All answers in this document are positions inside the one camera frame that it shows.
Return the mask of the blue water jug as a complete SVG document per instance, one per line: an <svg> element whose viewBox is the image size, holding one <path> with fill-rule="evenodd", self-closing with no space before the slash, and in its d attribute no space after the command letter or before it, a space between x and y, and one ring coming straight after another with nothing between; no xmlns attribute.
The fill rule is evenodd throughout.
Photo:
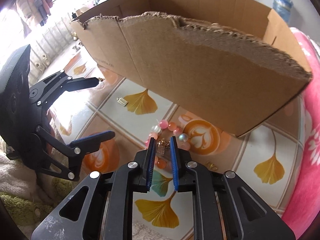
<svg viewBox="0 0 320 240"><path fill-rule="evenodd" d="M286 23L290 21L292 7L293 2L291 0L273 0L273 9Z"/></svg>

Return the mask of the pink floral blanket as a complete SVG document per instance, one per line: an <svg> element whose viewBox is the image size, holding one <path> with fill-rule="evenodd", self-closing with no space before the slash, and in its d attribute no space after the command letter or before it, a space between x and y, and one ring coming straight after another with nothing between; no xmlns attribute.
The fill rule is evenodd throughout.
<svg viewBox="0 0 320 240"><path fill-rule="evenodd" d="M319 45L297 28L290 28L312 70L302 93L303 157L295 189L282 216L296 239L319 239Z"/></svg>

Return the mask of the gold loop earring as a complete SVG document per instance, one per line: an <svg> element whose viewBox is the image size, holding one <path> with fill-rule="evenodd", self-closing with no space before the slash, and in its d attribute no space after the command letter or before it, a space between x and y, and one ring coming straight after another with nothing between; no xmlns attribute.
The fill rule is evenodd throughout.
<svg viewBox="0 0 320 240"><path fill-rule="evenodd" d="M218 170L218 167L214 163L211 163L210 161L206 162L206 167L208 168L208 170L213 172L216 172Z"/></svg>

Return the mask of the gold square pendant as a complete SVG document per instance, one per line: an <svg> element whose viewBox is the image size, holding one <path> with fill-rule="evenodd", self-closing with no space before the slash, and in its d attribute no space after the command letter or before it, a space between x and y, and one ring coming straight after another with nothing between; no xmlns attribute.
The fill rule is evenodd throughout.
<svg viewBox="0 0 320 240"><path fill-rule="evenodd" d="M157 155L163 156L170 151L170 142L160 139L157 141Z"/></svg>

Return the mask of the brown cardboard box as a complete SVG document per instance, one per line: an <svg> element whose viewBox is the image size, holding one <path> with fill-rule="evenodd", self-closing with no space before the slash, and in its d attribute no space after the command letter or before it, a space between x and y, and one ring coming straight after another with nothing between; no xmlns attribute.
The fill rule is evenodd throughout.
<svg viewBox="0 0 320 240"><path fill-rule="evenodd" d="M254 0L107 0L72 27L97 64L235 137L312 80L287 24Z"/></svg>

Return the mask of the patterned plastic tablecloth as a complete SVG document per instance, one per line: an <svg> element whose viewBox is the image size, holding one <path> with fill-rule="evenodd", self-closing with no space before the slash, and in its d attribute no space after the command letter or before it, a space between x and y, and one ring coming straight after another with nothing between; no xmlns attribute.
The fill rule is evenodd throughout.
<svg viewBox="0 0 320 240"><path fill-rule="evenodd" d="M50 109L64 142L106 130L116 134L103 142L97 152L85 157L81 177L92 171L114 171L131 161L149 136L169 141L172 132L158 127L161 120L167 120L187 134L185 145L195 161L203 165L210 161L219 173L235 171L278 215L284 214L303 157L305 121L301 98L237 139L171 101L99 67L78 45L67 48L50 70L64 70L72 77L100 78L97 87L63 93ZM117 98L129 103L124 107ZM134 223L146 229L151 238L190 239L191 201L190 193L174 190L170 155L157 155L151 191L133 197Z"/></svg>

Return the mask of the small gold comb charm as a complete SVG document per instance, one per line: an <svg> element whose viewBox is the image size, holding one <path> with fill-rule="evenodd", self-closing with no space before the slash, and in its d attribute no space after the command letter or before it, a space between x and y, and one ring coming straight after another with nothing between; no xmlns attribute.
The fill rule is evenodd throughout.
<svg viewBox="0 0 320 240"><path fill-rule="evenodd" d="M126 107L129 102L127 100L125 100L124 98L117 98L117 103Z"/></svg>

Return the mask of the white fluffy blanket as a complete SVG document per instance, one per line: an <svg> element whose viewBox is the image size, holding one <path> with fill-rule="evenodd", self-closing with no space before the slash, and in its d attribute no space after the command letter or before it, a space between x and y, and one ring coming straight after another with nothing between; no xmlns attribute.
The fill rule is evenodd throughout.
<svg viewBox="0 0 320 240"><path fill-rule="evenodd" d="M1 201L21 232L29 239L36 227L74 189L75 183L10 160L1 139Z"/></svg>

